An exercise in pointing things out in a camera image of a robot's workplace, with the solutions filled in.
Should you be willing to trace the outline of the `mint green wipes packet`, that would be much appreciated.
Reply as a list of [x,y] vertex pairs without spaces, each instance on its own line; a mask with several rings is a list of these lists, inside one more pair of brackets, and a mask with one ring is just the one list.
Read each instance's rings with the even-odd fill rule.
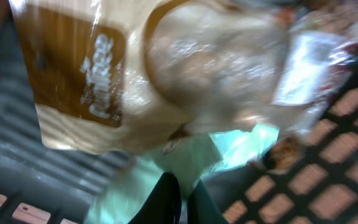
[[129,223],[145,205],[164,173],[178,180],[183,201],[202,176],[246,165],[261,157],[278,139],[279,129],[257,124],[249,131],[202,134],[164,144],[132,159],[90,206],[85,223]]

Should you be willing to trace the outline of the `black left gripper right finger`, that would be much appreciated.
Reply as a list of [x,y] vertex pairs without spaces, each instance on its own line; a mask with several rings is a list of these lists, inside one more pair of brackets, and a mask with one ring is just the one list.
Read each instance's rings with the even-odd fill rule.
[[209,193],[199,181],[187,200],[188,224],[228,224]]

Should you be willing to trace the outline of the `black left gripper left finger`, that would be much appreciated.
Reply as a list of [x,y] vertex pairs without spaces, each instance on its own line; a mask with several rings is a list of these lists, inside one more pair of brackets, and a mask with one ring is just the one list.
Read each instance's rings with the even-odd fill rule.
[[178,180],[173,174],[165,172],[129,224],[179,224],[180,215]]

